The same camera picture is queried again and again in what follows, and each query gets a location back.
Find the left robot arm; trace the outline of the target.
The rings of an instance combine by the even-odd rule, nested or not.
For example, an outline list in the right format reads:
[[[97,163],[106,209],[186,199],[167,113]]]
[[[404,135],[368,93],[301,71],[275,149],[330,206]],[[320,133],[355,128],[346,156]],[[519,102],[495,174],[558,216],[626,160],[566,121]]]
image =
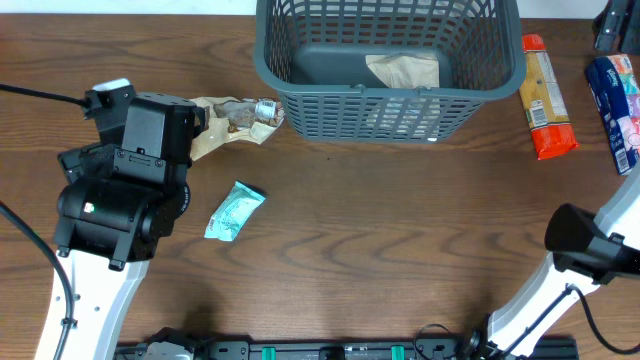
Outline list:
[[[137,92],[126,79],[87,91],[99,142],[59,154],[55,276],[39,359],[110,359],[158,241],[188,208],[193,139],[207,124],[195,102]]]

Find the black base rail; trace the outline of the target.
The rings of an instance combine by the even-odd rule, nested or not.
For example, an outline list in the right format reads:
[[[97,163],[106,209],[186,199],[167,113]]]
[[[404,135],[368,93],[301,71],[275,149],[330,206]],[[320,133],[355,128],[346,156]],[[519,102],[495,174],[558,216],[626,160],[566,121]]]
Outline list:
[[[145,342],[124,343],[112,356],[121,360],[417,360],[417,359],[515,359],[488,347],[485,354],[471,349],[462,337],[420,334],[408,339],[367,341],[256,342],[250,337],[205,338],[165,327]]]

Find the blue tissue packet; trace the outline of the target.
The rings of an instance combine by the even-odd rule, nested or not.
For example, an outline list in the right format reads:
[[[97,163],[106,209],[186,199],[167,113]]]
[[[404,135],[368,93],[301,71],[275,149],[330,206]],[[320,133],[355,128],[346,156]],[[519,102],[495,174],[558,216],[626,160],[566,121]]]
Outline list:
[[[639,163],[639,81],[626,54],[595,58],[585,76],[619,175]]]

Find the teal wet wipe packet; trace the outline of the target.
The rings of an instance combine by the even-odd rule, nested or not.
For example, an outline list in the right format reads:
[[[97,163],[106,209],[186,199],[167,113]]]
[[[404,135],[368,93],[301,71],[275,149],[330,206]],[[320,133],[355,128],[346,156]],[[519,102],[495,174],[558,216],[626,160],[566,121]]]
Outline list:
[[[214,211],[205,227],[205,239],[233,242],[253,212],[265,197],[249,186],[236,181],[233,188]]]

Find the orange and tan cracker packet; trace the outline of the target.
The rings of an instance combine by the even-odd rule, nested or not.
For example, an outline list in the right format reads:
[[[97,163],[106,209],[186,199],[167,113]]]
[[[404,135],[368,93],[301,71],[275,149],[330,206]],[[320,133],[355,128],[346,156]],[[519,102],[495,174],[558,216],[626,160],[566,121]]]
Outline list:
[[[538,34],[522,37],[526,76],[519,94],[538,160],[579,147],[546,45]]]

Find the grey plastic mesh basket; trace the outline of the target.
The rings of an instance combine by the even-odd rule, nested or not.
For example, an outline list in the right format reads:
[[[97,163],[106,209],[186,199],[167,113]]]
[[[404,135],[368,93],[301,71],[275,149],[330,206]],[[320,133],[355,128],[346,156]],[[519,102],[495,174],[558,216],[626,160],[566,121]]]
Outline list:
[[[522,84],[514,0],[258,0],[254,64],[308,140],[431,143]]]

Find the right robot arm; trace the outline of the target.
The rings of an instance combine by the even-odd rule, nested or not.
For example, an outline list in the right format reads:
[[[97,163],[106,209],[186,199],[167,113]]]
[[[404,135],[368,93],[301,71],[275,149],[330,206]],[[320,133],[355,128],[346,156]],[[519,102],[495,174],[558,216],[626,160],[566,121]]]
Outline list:
[[[456,359],[524,359],[539,339],[579,301],[596,339],[610,351],[634,355],[599,332],[586,295],[616,277],[639,277],[639,167],[614,196],[593,214],[571,204],[560,206],[545,233],[546,256],[516,295],[473,330]]]

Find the kraft paper snack bag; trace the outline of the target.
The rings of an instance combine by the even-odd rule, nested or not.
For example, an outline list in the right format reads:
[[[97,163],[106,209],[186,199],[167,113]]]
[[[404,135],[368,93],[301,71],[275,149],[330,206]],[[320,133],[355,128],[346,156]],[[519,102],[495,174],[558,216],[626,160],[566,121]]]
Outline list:
[[[248,141],[262,144],[283,123],[280,102],[269,98],[193,98],[205,110],[207,125],[192,141],[190,156],[197,161],[226,143]]]
[[[431,89],[439,87],[439,62],[434,55],[367,55],[368,69],[388,88]],[[393,139],[437,141],[440,101],[426,98],[392,97],[384,108],[374,107],[366,126],[376,138],[388,134]]]

